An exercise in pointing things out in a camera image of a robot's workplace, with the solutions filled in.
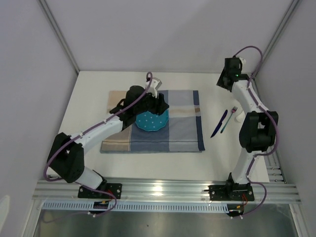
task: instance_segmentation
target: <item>white wall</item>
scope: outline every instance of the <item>white wall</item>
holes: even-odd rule
[[[215,72],[264,49],[291,0],[47,0],[81,70]],[[246,71],[258,55],[246,51]]]
[[[17,237],[76,75],[36,0],[0,1],[0,236]]]
[[[316,233],[316,1],[303,0],[258,78],[260,94],[279,114],[281,165],[297,184]]]

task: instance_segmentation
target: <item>polka dot bowl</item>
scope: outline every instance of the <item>polka dot bowl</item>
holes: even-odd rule
[[[146,131],[155,132],[166,126],[169,120],[169,110],[166,110],[162,115],[154,115],[150,112],[144,112],[136,117],[136,125]]]

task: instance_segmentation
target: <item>placemat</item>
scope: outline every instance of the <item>placemat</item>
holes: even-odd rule
[[[161,90],[169,105],[169,121],[159,131],[146,132],[133,124],[102,142],[102,153],[205,151],[197,90]],[[110,91],[108,112],[126,91]]]

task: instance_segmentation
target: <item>fork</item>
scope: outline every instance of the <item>fork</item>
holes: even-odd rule
[[[237,108],[236,106],[234,106],[234,107],[232,108],[232,110],[231,110],[231,115],[229,116],[229,118],[228,118],[227,122],[225,123],[225,125],[224,125],[223,129],[221,130],[221,133],[223,133],[223,132],[224,132],[225,127],[227,126],[227,124],[228,124],[229,120],[230,120],[230,119],[231,119],[231,117],[233,116],[233,113],[235,113],[235,112],[237,111],[237,109],[238,109],[238,108]]]

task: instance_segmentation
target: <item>gray floor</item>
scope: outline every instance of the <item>gray floor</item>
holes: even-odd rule
[[[71,211],[45,211],[45,221]],[[38,223],[34,237],[297,237],[288,205],[265,204],[243,220],[226,214],[111,212]]]

